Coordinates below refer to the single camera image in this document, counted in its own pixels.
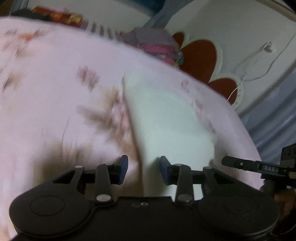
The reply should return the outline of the person's right hand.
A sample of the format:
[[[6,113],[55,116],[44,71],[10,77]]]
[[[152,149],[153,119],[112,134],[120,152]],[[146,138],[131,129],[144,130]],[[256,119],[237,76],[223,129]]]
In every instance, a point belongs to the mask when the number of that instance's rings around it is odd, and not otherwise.
[[[274,239],[295,239],[295,189],[276,180],[264,180],[261,191],[271,196],[277,203],[280,216],[273,229]]]

